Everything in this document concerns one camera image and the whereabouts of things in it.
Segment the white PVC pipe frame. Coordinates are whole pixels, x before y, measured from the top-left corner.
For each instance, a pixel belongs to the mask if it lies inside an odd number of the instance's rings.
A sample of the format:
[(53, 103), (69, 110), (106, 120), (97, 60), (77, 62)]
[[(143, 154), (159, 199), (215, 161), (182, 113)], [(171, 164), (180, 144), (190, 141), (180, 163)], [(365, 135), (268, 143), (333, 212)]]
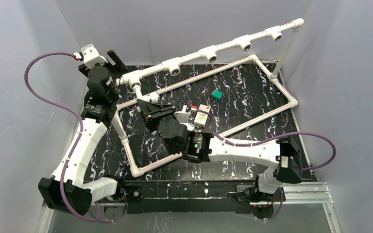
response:
[[(224, 137), (237, 139), (263, 140), (281, 133), (296, 130), (291, 108), (296, 107), (297, 100), (293, 94), (282, 89), (280, 67), (283, 54), (277, 62), (263, 62), (271, 73), (272, 81), (266, 71), (252, 59), (250, 54), (238, 55), (240, 60), (232, 63), (181, 64), (181, 73), (171, 76), (169, 71), (160, 71), (154, 66), (129, 66), (129, 71), (144, 70), (150, 73), (141, 80), (142, 94), (159, 93), (162, 103), (174, 104), (177, 109), (183, 105), (204, 104), (210, 106), (212, 119), (208, 130), (217, 131)], [(220, 100), (210, 95), (214, 90), (222, 92)], [(153, 162), (168, 156), (160, 139), (151, 136), (144, 128), (144, 122), (136, 110), (134, 92), (130, 87), (121, 89), (118, 115), (128, 135), (130, 148), (138, 167), (149, 166)], [(112, 127), (108, 130), (99, 146), (92, 164), (91, 177), (95, 177), (95, 163), (98, 165), (98, 176), (105, 174), (118, 175), (126, 179), (134, 179), (130, 172), (129, 161), (118, 137)], [(181, 158), (171, 163), (145, 172), (135, 178), (146, 181), (160, 180), (252, 180), (262, 173), (265, 166), (244, 162), (219, 161), (214, 163), (194, 164)]]

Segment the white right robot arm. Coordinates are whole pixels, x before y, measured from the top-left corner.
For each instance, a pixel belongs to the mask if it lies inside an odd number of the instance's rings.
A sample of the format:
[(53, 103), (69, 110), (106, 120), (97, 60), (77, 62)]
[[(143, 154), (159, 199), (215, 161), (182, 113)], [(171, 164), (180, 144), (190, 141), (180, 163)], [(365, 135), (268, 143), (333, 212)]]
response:
[(301, 151), (291, 136), (246, 141), (228, 139), (216, 133), (188, 130), (175, 116), (175, 107), (137, 99), (145, 126), (157, 132), (169, 154), (180, 154), (192, 163), (235, 161), (266, 166), (256, 178), (254, 195), (268, 200), (282, 184), (301, 183)]

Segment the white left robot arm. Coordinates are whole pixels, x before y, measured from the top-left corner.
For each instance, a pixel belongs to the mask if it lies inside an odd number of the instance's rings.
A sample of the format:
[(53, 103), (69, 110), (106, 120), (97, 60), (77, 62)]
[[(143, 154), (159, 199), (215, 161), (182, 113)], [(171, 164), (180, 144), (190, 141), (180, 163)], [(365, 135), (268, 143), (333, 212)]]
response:
[(120, 202), (126, 194), (117, 178), (102, 177), (84, 183), (95, 148), (111, 123), (117, 120), (117, 79), (128, 70), (113, 50), (107, 54), (115, 64), (101, 56), (92, 44), (75, 54), (77, 60), (84, 62), (79, 71), (87, 77), (88, 88), (81, 114), (74, 112), (79, 129), (56, 170), (38, 183), (38, 190), (49, 208), (81, 219), (96, 201), (108, 196), (112, 201)]

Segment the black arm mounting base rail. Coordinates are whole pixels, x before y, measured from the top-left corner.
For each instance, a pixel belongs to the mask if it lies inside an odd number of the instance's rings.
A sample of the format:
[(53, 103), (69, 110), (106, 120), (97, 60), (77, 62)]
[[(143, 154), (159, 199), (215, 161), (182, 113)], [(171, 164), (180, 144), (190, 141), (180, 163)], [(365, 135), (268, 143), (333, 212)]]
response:
[(127, 213), (235, 212), (272, 216), (279, 191), (261, 194), (254, 181), (124, 181), (117, 202), (104, 200), (107, 207), (127, 206)]

